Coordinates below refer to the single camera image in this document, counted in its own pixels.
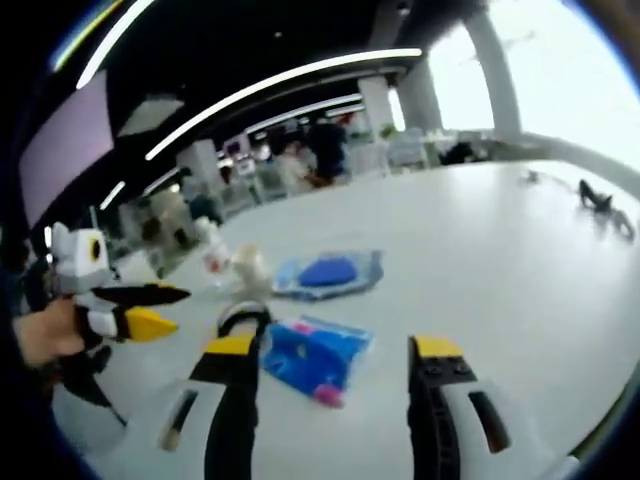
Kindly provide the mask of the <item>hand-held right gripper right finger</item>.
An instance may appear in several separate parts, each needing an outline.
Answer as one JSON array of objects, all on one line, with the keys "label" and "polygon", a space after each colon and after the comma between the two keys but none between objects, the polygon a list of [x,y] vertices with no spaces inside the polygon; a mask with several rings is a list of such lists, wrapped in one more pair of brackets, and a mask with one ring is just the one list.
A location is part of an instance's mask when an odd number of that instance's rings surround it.
[{"label": "hand-held right gripper right finger", "polygon": [[415,479],[540,479],[555,461],[533,417],[446,338],[408,339]]}]

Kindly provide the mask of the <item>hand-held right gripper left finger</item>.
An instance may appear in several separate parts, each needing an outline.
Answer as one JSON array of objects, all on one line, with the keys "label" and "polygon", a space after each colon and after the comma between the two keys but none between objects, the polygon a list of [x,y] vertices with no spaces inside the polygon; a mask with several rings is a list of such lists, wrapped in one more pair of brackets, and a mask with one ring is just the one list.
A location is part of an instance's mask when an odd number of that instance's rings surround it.
[{"label": "hand-held right gripper left finger", "polygon": [[158,439],[177,465],[171,479],[250,479],[258,426],[259,338],[215,338],[205,347]]}]

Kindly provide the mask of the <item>person's left hand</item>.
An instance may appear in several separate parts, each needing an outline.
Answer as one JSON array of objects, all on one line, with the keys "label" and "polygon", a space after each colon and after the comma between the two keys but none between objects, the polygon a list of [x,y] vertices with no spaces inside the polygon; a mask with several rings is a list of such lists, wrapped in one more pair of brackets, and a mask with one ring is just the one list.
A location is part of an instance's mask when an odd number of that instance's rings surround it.
[{"label": "person's left hand", "polygon": [[76,329],[75,305],[69,298],[55,299],[42,311],[18,317],[12,328],[29,367],[40,367],[85,349]]}]

